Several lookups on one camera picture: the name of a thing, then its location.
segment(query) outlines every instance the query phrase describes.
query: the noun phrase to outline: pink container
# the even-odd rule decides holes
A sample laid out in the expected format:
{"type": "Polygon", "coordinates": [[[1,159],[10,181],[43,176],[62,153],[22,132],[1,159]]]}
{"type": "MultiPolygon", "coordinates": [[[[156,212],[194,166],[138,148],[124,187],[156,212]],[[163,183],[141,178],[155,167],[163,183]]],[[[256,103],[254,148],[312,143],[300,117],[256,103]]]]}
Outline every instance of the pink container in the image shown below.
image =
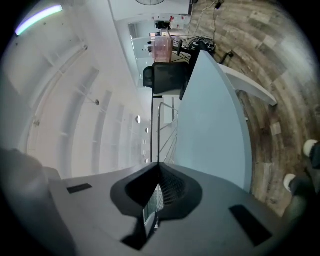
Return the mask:
{"type": "Polygon", "coordinates": [[[171,62],[173,40],[169,35],[156,36],[152,40],[152,57],[154,62],[171,62]]]}

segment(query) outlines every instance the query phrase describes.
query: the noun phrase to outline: fluorescent light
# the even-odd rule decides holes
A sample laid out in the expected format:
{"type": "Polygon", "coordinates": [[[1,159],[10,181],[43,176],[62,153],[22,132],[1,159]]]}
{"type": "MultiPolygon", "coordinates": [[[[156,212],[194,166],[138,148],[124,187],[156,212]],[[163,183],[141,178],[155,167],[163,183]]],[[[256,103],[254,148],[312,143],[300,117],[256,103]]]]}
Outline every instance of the fluorescent light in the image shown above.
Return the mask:
{"type": "Polygon", "coordinates": [[[27,19],[24,23],[20,24],[18,28],[15,30],[15,33],[17,36],[20,36],[26,29],[31,27],[33,24],[37,23],[38,21],[44,19],[45,17],[48,17],[52,14],[56,14],[58,12],[61,12],[62,6],[61,5],[55,5],[48,9],[42,10],[32,16],[31,18],[27,19]]]}

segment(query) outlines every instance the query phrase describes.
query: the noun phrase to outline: black office chair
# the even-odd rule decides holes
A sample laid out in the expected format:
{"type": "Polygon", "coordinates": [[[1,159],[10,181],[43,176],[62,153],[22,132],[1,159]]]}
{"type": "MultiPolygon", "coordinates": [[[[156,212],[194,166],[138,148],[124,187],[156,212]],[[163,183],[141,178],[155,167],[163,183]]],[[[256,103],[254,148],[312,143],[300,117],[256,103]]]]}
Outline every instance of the black office chair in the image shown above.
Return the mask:
{"type": "Polygon", "coordinates": [[[201,50],[207,51],[202,42],[195,50],[190,51],[189,63],[155,62],[152,66],[146,67],[143,71],[143,86],[152,88],[154,94],[180,90],[182,101],[201,50]]]}

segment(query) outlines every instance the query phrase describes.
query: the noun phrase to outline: chair backrest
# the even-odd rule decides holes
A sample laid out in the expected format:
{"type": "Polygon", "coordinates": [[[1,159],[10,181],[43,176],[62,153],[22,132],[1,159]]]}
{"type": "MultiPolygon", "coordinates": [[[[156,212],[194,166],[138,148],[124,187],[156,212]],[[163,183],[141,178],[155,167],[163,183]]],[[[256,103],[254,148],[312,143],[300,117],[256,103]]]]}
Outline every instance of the chair backrest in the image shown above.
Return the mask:
{"type": "Polygon", "coordinates": [[[189,64],[187,62],[155,62],[152,67],[154,70],[154,94],[181,90],[189,82],[189,64]]]}
{"type": "Polygon", "coordinates": [[[154,82],[155,82],[155,71],[152,66],[147,66],[143,70],[143,86],[154,88],[154,82]]]}

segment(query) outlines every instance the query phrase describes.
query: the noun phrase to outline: black rectangular panel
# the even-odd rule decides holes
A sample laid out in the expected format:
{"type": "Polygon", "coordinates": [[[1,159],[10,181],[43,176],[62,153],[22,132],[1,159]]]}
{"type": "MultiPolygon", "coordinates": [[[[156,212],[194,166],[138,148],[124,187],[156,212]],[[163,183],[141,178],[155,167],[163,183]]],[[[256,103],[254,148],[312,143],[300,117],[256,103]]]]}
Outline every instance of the black rectangular panel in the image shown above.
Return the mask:
{"type": "Polygon", "coordinates": [[[272,234],[243,205],[233,206],[230,211],[254,246],[272,237],[272,234]]]}
{"type": "Polygon", "coordinates": [[[88,183],[85,183],[85,184],[81,184],[81,185],[77,185],[77,186],[67,187],[66,189],[69,191],[70,194],[73,194],[73,193],[77,193],[82,190],[87,190],[90,188],[92,188],[92,186],[88,183]]]}

